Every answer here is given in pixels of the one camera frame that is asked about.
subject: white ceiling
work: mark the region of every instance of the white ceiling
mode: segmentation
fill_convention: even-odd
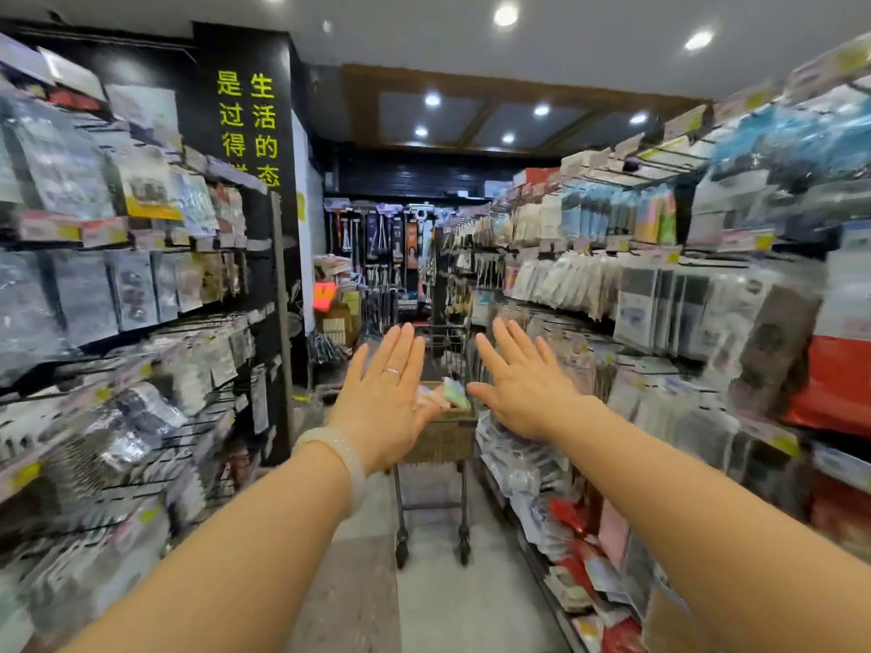
[[[190,20],[289,29],[304,62],[721,98],[871,29],[871,0],[2,0],[0,15],[189,36]],[[323,20],[333,31],[323,32]],[[696,54],[696,29],[716,31]]]

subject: ceiling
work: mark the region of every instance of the ceiling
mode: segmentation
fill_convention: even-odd
[[[871,0],[513,0],[517,25],[496,31],[492,18],[503,1],[2,0],[0,15],[46,20],[52,9],[71,25],[168,36],[190,36],[191,20],[289,30],[317,81],[309,86],[319,134],[357,139],[363,113],[354,109],[358,97],[347,91],[352,82],[358,94],[366,91],[367,113],[376,115],[368,121],[376,129],[374,135],[367,131],[370,143],[372,137],[378,143],[413,141],[415,126],[425,122],[433,144],[480,150],[511,130],[518,151],[535,151],[584,114],[600,111],[581,104],[590,88],[673,97],[652,110],[670,114],[680,108],[676,97],[685,98],[684,108],[695,99],[724,98],[768,76],[785,76],[871,29]],[[687,53],[686,39],[702,28],[715,32],[712,44]],[[348,79],[352,64],[387,71],[370,72],[372,83],[365,85],[359,72]],[[534,101],[505,92],[491,100],[475,92],[494,81],[467,81],[455,87],[461,96],[442,92],[442,106],[433,112],[422,105],[419,90],[429,86],[428,78],[403,71],[408,82],[383,86],[391,68],[578,92],[572,104],[551,102],[550,116],[535,119]],[[541,91],[546,96],[553,89]],[[632,98],[619,101],[628,107]],[[566,153],[629,135],[630,110],[610,111],[588,118],[574,135],[558,136],[547,150]]]

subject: floor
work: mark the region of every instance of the floor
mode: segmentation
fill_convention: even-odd
[[[404,466],[406,502],[458,499],[453,465]],[[517,549],[517,536],[469,472],[472,557],[455,551],[459,512],[407,514],[406,567],[396,570],[392,476],[368,480],[318,571],[286,648],[293,653],[564,653],[568,647]]]

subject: shopping cart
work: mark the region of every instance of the shopping cart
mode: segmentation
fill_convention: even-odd
[[[450,377],[463,384],[469,380],[469,363],[466,356],[468,331],[462,326],[416,326],[418,334],[426,339],[426,357],[423,363],[421,383],[432,386]],[[456,463],[456,470],[463,475],[463,493],[460,502],[425,502],[404,504],[399,465],[393,467],[396,484],[396,503],[399,507],[399,530],[396,532],[396,566],[401,569],[408,560],[408,527],[405,526],[406,511],[437,509],[461,509],[460,562],[469,563],[471,545],[469,540],[468,490],[466,461],[472,457],[475,439],[475,411],[452,409],[433,419],[423,429],[415,447],[402,459],[403,465],[419,463]]]

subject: finger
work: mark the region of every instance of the finger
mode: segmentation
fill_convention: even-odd
[[[493,385],[487,385],[482,382],[471,382],[466,385],[466,391],[484,403],[484,405],[491,410],[499,409],[499,393]]]
[[[411,345],[415,342],[415,329],[410,323],[402,326],[399,333],[399,339],[393,347],[393,352],[390,353],[390,358],[387,360],[387,365],[384,367],[384,377],[389,379],[393,385],[398,385],[402,374],[405,372],[405,365],[408,362],[408,354],[411,352]]]
[[[541,337],[536,337],[536,349],[538,354],[542,356],[545,364],[548,366],[559,366],[557,356],[553,354],[553,350],[550,350],[550,344]]]
[[[520,350],[520,347],[505,327],[505,322],[501,318],[493,321],[493,336],[499,348],[502,349],[503,357],[505,357],[509,365],[523,363],[525,360],[524,352]]]
[[[381,345],[378,346],[376,354],[372,356],[372,361],[369,362],[369,368],[366,370],[366,380],[378,377],[384,373],[384,367],[387,366],[387,360],[396,348],[396,342],[399,341],[399,326],[393,326],[384,335]]]
[[[527,359],[541,359],[541,355],[538,354],[535,344],[532,343],[532,340],[528,337],[526,332],[524,332],[524,329],[517,325],[516,320],[510,320],[508,322],[508,332],[517,344],[517,347],[520,348],[520,352],[522,352]]]
[[[481,356],[481,361],[484,366],[493,375],[494,378],[505,374],[508,365],[502,356],[495,351],[495,348],[490,341],[481,332],[475,335],[475,345],[478,347],[478,354]]]
[[[408,353],[408,362],[399,381],[400,389],[407,395],[414,395],[417,386],[421,382],[423,353],[426,350],[426,345],[427,340],[423,339],[423,337],[418,337],[411,345],[411,351]]]
[[[411,428],[415,432],[415,438],[417,438],[423,427],[432,421],[433,417],[444,412],[444,410],[433,401],[425,405],[421,405],[415,410],[414,418],[411,420]]]
[[[357,348],[351,362],[347,363],[347,374],[345,375],[345,383],[360,382],[363,380],[363,372],[366,370],[366,357],[369,354],[369,344],[363,344]]]

